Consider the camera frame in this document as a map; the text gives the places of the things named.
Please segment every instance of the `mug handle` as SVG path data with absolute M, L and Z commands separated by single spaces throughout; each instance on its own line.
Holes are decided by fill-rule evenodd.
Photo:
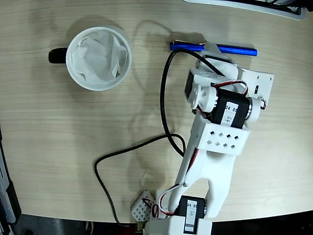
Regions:
M 67 47 L 56 48 L 49 52 L 48 60 L 52 64 L 65 64 L 67 55 Z

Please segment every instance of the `tissue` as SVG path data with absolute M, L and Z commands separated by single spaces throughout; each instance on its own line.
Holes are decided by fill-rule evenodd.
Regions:
M 127 62 L 123 43 L 106 31 L 86 35 L 71 56 L 73 68 L 95 85 L 114 81 Z

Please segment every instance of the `blue marker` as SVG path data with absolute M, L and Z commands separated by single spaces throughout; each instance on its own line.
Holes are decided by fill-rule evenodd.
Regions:
M 258 50 L 254 48 L 237 47 L 237 46 L 229 46 L 229 45 L 221 45 L 221 44 L 216 44 L 216 45 L 219 48 L 221 53 L 249 55 L 249 56 L 258 55 Z M 172 41 L 170 43 L 170 50 L 176 50 L 179 48 L 188 49 L 192 51 L 205 50 L 204 43 L 195 44 L 195 43 L 183 42 L 183 41 L 178 41 L 178 40 Z
M 217 47 L 220 49 L 221 53 L 250 55 L 250 56 L 258 55 L 258 50 L 254 48 L 236 47 L 236 46 L 228 46 L 228 45 L 220 45 L 220 44 L 217 44 Z

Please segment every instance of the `light wood grain surface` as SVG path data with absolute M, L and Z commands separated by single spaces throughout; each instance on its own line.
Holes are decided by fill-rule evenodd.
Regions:
M 163 133 L 159 86 L 172 39 L 252 45 L 239 66 L 275 74 L 269 106 L 237 157 L 229 196 L 216 221 L 313 210 L 313 14 L 295 21 L 182 0 L 2 0 L 0 125 L 9 173 L 23 213 L 113 221 L 92 169 L 98 157 Z M 134 46 L 118 87 L 79 87 L 48 52 L 80 31 L 113 24 Z M 186 141 L 194 116 L 183 88 L 195 59 L 178 55 L 167 83 L 171 130 Z M 173 184 L 181 157 L 167 140 L 101 163 L 100 175 L 122 222 L 144 189 Z M 197 183 L 189 195 L 205 196 Z

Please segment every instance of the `dark floor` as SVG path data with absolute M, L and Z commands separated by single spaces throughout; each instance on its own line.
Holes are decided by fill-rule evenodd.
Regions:
M 91 223 L 21 215 L 16 235 L 90 235 Z M 139 235 L 135 225 L 121 228 L 113 223 L 93 223 L 94 235 Z M 213 223 L 212 235 L 313 235 L 313 211 L 271 218 Z

